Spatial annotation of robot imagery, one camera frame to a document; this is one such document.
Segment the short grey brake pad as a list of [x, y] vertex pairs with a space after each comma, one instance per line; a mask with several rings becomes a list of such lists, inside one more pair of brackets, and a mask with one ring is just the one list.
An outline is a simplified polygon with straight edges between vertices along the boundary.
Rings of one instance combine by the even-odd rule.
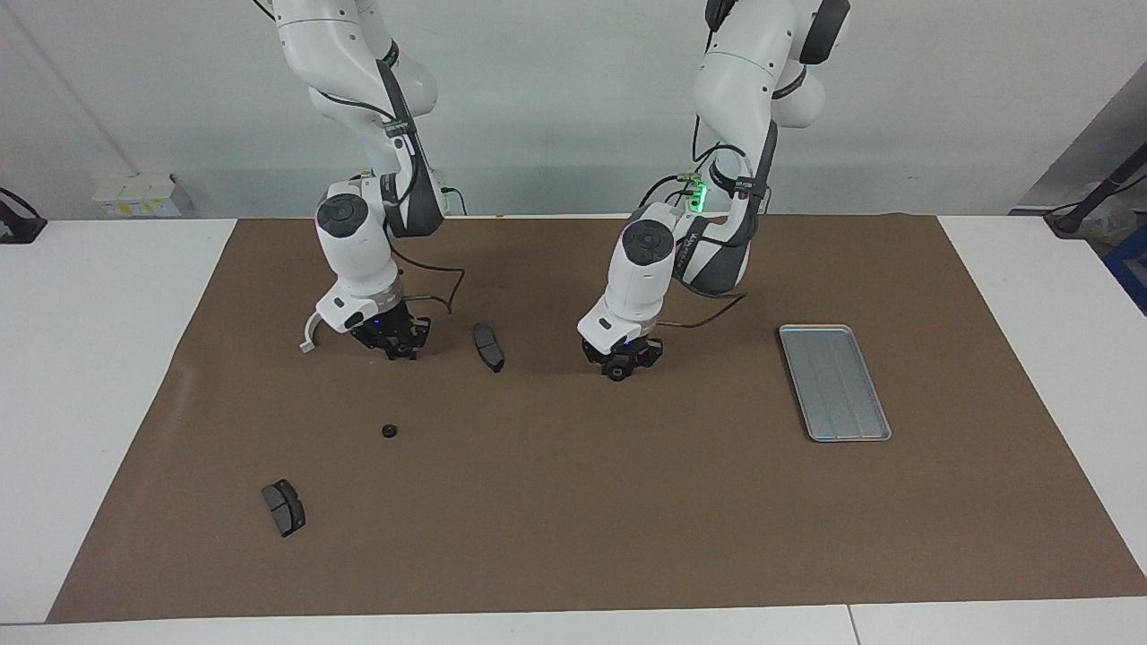
[[289, 481], [279, 480], [270, 485], [263, 485], [262, 496], [282, 538], [287, 538], [305, 526], [304, 505], [298, 491]]

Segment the silver metal tray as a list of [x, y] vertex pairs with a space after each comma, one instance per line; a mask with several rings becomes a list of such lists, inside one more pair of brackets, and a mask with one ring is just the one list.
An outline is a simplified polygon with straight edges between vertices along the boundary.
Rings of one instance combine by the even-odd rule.
[[807, 437], [816, 443], [892, 440], [892, 425], [848, 325], [782, 325], [780, 347]]

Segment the black stand foot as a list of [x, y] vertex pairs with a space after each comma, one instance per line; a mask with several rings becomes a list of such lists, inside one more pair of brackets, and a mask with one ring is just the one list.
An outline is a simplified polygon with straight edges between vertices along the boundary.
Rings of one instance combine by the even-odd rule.
[[0, 244], [32, 244], [47, 224], [32, 204], [0, 186]]

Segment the white wall box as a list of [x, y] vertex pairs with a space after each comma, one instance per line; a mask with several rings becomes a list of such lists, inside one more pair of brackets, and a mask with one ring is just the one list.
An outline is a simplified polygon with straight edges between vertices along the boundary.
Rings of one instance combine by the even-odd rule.
[[188, 218], [196, 213], [188, 192], [172, 173], [103, 178], [91, 200], [110, 218]]

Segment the black tripod stand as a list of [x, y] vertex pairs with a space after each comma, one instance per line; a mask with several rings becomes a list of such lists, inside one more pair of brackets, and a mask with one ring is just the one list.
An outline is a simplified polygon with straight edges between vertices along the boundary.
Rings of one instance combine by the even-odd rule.
[[1107, 200], [1144, 181], [1147, 181], [1147, 160], [1144, 160], [1144, 163], [1123, 164], [1121, 168], [1115, 168], [1079, 201], [1048, 210], [1044, 215], [1044, 220], [1058, 238], [1072, 238], [1079, 231], [1082, 222]]

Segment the long grey brake pad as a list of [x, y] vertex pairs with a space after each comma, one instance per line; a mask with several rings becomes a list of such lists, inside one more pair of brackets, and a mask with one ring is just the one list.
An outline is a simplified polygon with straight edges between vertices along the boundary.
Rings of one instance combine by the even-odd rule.
[[505, 353], [496, 337], [496, 331], [486, 322], [476, 322], [473, 327], [473, 339], [479, 359], [493, 373], [501, 373], [505, 367]]

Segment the brown table mat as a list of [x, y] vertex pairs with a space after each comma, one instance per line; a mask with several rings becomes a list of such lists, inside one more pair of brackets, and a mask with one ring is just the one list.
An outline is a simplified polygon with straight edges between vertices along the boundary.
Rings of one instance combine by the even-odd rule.
[[[1147, 595], [935, 218], [768, 218], [749, 298], [612, 383], [576, 322], [621, 227], [401, 241], [469, 274], [389, 362], [330, 331], [301, 352], [331, 286], [315, 228], [237, 223], [49, 621]], [[892, 440], [807, 437], [782, 325], [855, 331]]]

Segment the blue crate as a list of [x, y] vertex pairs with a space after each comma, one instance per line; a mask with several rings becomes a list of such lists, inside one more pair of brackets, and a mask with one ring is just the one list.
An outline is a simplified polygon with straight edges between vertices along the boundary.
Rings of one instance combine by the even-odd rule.
[[1147, 317], [1147, 224], [1102, 258], [1115, 281]]

